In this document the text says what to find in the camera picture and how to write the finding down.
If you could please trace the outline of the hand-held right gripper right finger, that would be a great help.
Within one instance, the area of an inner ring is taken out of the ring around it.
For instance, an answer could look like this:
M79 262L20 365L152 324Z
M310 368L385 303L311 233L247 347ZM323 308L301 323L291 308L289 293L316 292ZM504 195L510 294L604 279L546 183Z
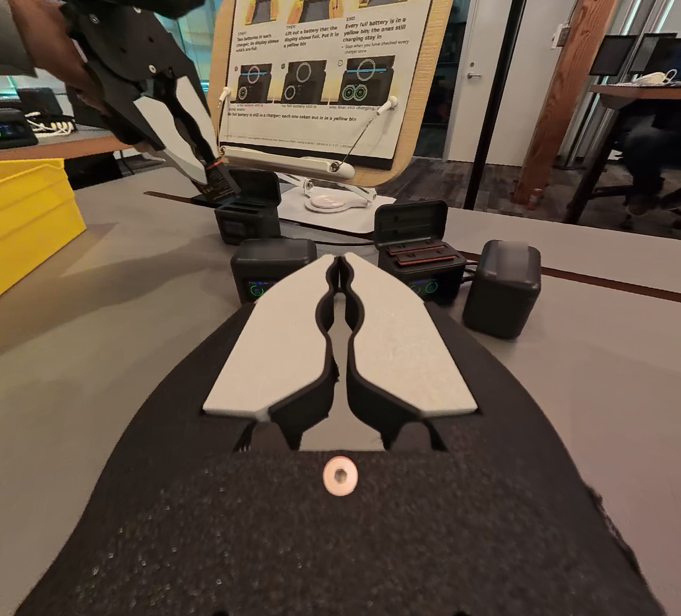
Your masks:
M362 257L345 253L347 301L357 302L354 367L361 381L424 418L467 415L478 406L425 302Z

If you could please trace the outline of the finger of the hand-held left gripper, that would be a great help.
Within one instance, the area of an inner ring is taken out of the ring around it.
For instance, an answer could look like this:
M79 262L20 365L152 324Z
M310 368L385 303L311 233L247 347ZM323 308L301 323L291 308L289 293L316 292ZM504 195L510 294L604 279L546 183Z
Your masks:
M217 135L209 110L205 104L202 89L196 91L188 76L175 81L175 98L180 109L180 120L187 130L192 147L205 167L220 163Z
M142 141L159 158L204 188L206 167L198 157L180 120L175 93L141 95L133 101L132 123Z

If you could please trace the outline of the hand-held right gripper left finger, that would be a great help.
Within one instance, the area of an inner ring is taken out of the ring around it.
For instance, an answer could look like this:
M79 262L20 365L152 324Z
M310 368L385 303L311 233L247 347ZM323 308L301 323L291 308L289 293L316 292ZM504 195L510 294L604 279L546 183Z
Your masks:
M334 402L338 258L324 255L286 276L252 307L203 403L213 416L318 424Z

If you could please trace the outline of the black battery orange stripe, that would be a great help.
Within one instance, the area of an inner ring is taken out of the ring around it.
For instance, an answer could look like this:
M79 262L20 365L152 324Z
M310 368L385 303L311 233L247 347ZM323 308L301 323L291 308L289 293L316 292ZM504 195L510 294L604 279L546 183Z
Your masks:
M447 251L438 252L435 250L401 253L397 254L395 257L396 264L400 268L414 268L416 266L434 263L452 263L459 259L460 256L457 253Z
M396 245L390 245L386 248L387 254L390 254L392 256L395 256L397 254L404 254L404 253L417 253L417 252L422 252L422 251L452 251L453 248L449 246L447 243L444 243L442 241L438 240L422 240L422 241L413 241L409 243L400 243Z
M222 204L236 196L229 169L222 158L206 167L206 181L201 192L206 201Z

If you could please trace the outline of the black battery charger case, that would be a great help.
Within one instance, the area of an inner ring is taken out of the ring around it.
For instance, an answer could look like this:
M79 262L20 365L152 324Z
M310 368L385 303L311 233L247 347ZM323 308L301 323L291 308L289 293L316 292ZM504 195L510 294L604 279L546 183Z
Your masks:
M249 239L281 237L278 206L282 196L277 175L228 166L226 177L234 193L214 210L223 242L236 246Z
M521 242L490 240L483 247L472 276L463 324L488 336L515 340L540 292L540 252Z
M373 243L378 251L378 267L394 276L426 302L451 305L464 279L466 258L443 240L448 206L444 201L394 203L377 210ZM438 240L453 248L460 259L452 263L434 263L400 268L395 256L387 254L390 245L422 240Z
M1 108L0 116L1 150L38 145L38 139L21 110L15 108Z
M251 304L285 277L317 259L309 239L271 237L243 241L230 266L241 304Z

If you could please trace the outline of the yellow plastic bin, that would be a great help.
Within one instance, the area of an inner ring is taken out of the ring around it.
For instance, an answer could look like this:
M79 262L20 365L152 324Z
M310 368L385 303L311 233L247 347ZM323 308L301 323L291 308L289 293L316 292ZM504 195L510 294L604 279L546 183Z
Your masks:
M86 229L63 159L1 162L1 294Z

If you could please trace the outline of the person's left hand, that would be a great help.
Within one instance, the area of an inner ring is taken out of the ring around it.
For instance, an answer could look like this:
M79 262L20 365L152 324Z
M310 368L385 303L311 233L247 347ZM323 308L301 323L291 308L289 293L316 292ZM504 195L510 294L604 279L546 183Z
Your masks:
M69 37L62 4L57 0L9 0L22 42L35 70L44 70L75 89L80 99L108 115L98 84L84 67Z

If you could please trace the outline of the white clip bar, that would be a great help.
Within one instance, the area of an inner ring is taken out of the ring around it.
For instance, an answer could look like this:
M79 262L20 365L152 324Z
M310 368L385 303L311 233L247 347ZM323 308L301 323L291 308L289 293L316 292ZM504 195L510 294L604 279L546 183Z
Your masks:
M240 146L222 146L223 162L234 167L272 171L325 181L349 182L354 167L335 159L280 155Z

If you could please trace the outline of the wooden work table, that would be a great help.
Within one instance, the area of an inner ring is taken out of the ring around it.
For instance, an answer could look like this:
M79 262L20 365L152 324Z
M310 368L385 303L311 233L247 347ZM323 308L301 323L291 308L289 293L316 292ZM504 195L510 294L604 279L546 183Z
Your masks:
M115 151L134 150L112 132L98 128L83 128L70 135L39 138L38 144L1 150L1 161L37 159L75 159Z

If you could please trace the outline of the white base mat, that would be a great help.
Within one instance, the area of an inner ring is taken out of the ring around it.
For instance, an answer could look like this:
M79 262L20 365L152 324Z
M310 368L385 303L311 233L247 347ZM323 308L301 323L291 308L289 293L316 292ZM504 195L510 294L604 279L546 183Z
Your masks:
M374 229L375 215L383 206L395 203L392 197L378 195L367 209L352 209L337 214L318 214L304 206L302 188L294 187L282 195L278 215L282 220L291 221L308 228L318 228L350 236L370 234Z

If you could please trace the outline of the wooden instruction board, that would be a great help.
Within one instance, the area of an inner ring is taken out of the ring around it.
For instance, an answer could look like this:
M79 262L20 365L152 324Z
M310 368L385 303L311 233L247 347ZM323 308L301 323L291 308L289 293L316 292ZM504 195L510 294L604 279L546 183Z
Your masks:
M209 101L218 149L351 164L379 186L411 161L453 0L225 0Z

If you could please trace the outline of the black metal leg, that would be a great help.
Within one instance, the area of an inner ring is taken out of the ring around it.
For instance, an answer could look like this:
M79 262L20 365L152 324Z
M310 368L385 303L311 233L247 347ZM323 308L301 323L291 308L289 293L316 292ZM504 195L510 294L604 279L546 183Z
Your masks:
M527 0L511 0L510 3L503 40L500 45L497 67L489 93L488 105L481 126L480 138L466 188L463 204L465 210L472 211L475 209L484 169L488 161L489 149L497 124L501 101L503 100L505 92L507 77L514 56L517 37L522 25L526 3Z

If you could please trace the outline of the wooden side table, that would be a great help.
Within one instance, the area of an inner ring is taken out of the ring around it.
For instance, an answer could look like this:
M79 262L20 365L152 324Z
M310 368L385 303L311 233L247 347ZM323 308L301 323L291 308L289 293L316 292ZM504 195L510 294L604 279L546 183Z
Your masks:
M622 164L622 139L629 118L639 114L658 114L680 111L680 82L671 85L640 86L639 84L600 85L592 89L600 96L600 102L608 115L601 123L599 136L594 142L580 184L568 203L563 222L579 223L582 213L591 201L605 197L623 197L625 208L632 190L632 178ZM619 186L598 186L606 166L611 163L610 154L620 156L616 162L629 174L631 182Z

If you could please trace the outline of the black computer monitor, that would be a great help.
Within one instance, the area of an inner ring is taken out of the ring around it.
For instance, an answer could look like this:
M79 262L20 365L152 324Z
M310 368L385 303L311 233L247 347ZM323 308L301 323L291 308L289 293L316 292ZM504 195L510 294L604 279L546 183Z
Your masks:
M589 76L643 76L680 70L680 37L676 33L606 35Z

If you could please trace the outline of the brown wooden post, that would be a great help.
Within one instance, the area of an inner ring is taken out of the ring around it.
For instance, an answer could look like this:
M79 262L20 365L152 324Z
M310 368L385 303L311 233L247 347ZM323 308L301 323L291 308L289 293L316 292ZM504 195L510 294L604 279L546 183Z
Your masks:
M569 33L537 119L513 201L526 206L544 189L620 0L577 0Z

